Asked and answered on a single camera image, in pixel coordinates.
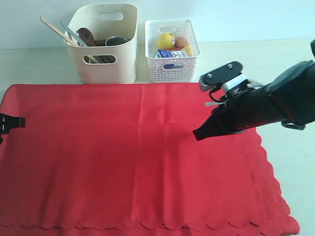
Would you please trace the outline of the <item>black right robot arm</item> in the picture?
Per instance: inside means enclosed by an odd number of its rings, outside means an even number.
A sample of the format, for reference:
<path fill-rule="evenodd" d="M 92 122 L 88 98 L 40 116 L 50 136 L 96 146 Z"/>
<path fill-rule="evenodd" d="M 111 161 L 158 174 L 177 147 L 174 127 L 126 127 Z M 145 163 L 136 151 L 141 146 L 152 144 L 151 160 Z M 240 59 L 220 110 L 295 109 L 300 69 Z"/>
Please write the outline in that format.
<path fill-rule="evenodd" d="M 271 123 L 304 130 L 315 120 L 315 62 L 301 61 L 263 85 L 251 81 L 243 66 L 232 61 L 199 77 L 202 92 L 214 106 L 211 115 L 193 134 L 197 140 L 239 134 Z"/>

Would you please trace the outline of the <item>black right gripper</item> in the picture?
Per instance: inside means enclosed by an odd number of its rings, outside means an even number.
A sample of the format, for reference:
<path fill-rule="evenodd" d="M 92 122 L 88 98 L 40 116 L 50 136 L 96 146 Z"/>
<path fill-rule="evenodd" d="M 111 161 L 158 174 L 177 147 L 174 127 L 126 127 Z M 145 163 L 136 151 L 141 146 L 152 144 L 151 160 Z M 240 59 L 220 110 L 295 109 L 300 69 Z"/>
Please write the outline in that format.
<path fill-rule="evenodd" d="M 210 137 L 239 133 L 285 120 L 285 114 L 267 93 L 267 86 L 238 95 L 226 105 L 219 105 L 199 128 L 194 137 L 201 141 Z"/>

